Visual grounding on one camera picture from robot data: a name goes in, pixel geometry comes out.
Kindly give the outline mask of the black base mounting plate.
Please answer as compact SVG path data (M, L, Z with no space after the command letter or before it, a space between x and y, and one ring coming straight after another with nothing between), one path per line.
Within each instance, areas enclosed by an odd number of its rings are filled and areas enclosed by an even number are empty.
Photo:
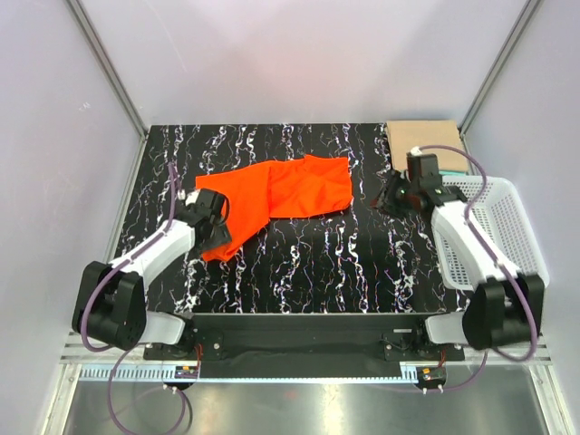
M200 376L215 382L308 378L387 378L401 362L460 362L463 343L434 343L425 314L195 314L173 316L144 353L152 361L199 357Z

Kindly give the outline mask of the right aluminium frame post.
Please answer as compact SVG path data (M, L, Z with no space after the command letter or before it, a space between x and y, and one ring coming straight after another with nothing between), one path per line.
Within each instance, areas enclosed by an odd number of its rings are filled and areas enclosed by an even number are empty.
M500 77L503 70L506 68L508 61L517 49L520 40L522 39L528 26L534 20L538 10L542 6L542 0L526 0L522 9L520 10L515 22L509 30L504 43L501 45L498 54L491 64L488 72L479 86L478 91L472 100L462 122L459 125L459 136L464 140L467 136L469 128L474 123L484 103L493 90L493 87Z

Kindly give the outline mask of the left aluminium frame post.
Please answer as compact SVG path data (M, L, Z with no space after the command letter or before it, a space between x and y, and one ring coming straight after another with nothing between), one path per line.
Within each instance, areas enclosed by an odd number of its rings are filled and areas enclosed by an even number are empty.
M130 124L137 132L139 138L144 140L149 132L149 128L139 115L85 6L79 0L64 0L64 3L71 13L74 22L78 25L92 55L97 64L99 64L112 92L127 115Z

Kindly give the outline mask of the orange t shirt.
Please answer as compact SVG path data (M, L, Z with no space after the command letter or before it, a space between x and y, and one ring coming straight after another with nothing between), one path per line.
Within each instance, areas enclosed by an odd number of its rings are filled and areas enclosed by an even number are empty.
M272 219L317 217L345 210L353 200L346 157L268 160L198 176L195 183L198 189L214 190L229 200L227 229L232 241L204 253L206 262L227 262Z

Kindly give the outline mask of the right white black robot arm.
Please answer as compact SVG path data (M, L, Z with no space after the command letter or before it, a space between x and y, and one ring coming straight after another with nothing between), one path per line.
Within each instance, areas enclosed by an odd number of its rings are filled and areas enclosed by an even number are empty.
M501 353L503 347L528 343L530 360L537 349L542 320L545 282L538 274L525 274L484 231L472 212L483 196L488 178L468 198L454 185L446 186L440 173L438 146L426 145L407 154L407 169L389 171L372 208L403 218L416 213L430 222L464 266L473 294L462 312L428 317L423 329L411 337L411 348L422 359L440 353L444 344L467 345L477 351Z

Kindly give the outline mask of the aluminium frame post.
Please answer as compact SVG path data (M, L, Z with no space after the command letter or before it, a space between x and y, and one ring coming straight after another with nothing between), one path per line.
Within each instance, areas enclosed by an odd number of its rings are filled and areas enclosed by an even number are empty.
M78 25L92 55L97 64L99 64L112 92L127 115L130 124L137 132L139 138L144 140L149 132L149 128L139 115L85 6L79 0L64 0L64 3L71 13L74 22Z
M462 122L459 125L459 136L464 140L467 136L469 128L474 123L484 103L493 90L493 87L500 77L503 70L506 68L508 61L517 49L520 40L522 39L528 26L534 20L538 10L542 6L542 0L526 0L522 9L520 10L515 22L509 30L504 43L501 45L498 54L491 64L488 72L479 86L478 91L472 100Z

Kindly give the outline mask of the folded brown t shirt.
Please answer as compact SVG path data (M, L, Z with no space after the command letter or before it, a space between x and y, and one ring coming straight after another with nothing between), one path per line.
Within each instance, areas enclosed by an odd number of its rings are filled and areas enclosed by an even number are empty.
M388 121L385 128L391 149L391 166L396 170L407 169L407 153L415 147L444 145L464 151L457 123L444 121ZM449 150L429 150L438 156L443 172L469 171L468 161Z

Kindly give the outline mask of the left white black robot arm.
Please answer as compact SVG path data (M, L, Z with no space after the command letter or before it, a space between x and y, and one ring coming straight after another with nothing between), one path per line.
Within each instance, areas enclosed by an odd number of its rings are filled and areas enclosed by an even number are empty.
M168 218L143 242L109 263L93 261L83 272L72 328L83 346L100 353L129 351L139 344L163 344L178 359L195 350L196 337L182 315L147 308L150 285L175 260L198 256L231 241L229 199L202 188L173 198Z

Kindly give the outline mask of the white plastic basket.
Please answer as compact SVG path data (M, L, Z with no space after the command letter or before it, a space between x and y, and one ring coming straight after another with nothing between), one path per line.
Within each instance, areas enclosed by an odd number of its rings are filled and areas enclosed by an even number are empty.
M472 219L486 232L498 249L526 275L538 275L549 285L546 268L533 228L515 186L507 179L479 176L445 175L446 187L456 186L468 198L478 192L482 195L472 208ZM448 235L453 230L449 224L433 226L432 232L437 249L443 284L449 289L471 291L471 274L463 264L463 255L455 249Z

